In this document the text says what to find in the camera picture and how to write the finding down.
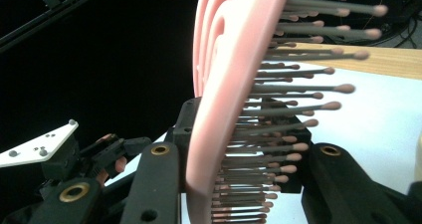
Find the pink hairbrush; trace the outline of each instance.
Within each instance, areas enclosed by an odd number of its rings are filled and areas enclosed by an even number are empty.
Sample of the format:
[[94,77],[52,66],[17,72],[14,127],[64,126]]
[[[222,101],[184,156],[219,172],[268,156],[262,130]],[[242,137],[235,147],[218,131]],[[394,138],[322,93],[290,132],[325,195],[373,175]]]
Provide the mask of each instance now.
[[[203,223],[265,223],[266,212],[286,182],[283,173],[295,172],[281,161],[300,160],[292,151],[304,151],[286,131],[317,125],[316,119],[299,123],[271,123],[265,117],[313,115],[317,110],[338,110],[331,102],[311,107],[285,99],[321,99],[320,92],[352,93],[353,85],[335,87],[280,85],[293,78],[332,74],[333,68],[297,71],[298,65],[281,61],[324,59],[364,60],[364,51],[344,54],[342,49],[297,50],[295,42],[320,43],[319,35],[379,38],[380,31],[327,28],[322,21],[295,23],[318,13],[346,16],[349,12],[382,16],[384,6],[363,6],[328,0],[199,0],[193,47],[195,96],[202,97],[192,130],[186,170],[189,218]],[[284,38],[285,33],[309,34]],[[247,110],[245,107],[261,107]],[[260,152],[289,154],[257,155]]]

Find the white surface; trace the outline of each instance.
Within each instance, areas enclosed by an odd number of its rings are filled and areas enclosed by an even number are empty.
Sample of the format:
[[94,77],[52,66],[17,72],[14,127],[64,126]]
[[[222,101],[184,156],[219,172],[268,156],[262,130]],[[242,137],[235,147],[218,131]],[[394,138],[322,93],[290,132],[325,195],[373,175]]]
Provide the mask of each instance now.
[[[42,162],[50,159],[53,154],[62,146],[68,137],[77,129],[78,123],[66,124],[53,131],[47,132],[39,137],[27,141],[21,145],[4,151],[0,154],[0,167],[15,166],[26,163]],[[40,155],[44,148],[46,155]],[[10,151],[16,151],[16,156],[9,155]]]
[[[302,67],[320,68],[305,64]],[[347,70],[295,81],[295,85],[313,86],[347,83],[356,86],[351,95],[325,93],[321,101],[299,100],[300,105],[330,101],[343,104],[336,112],[316,112],[319,126],[311,128],[313,142],[329,142],[345,148],[374,181],[406,193],[414,179],[416,143],[422,130],[422,81]],[[137,163],[138,159],[131,162],[126,173],[135,171]],[[301,195],[279,194],[267,221],[307,223]],[[190,223],[185,202],[182,223]]]
[[415,180],[422,181],[422,132],[416,148]]

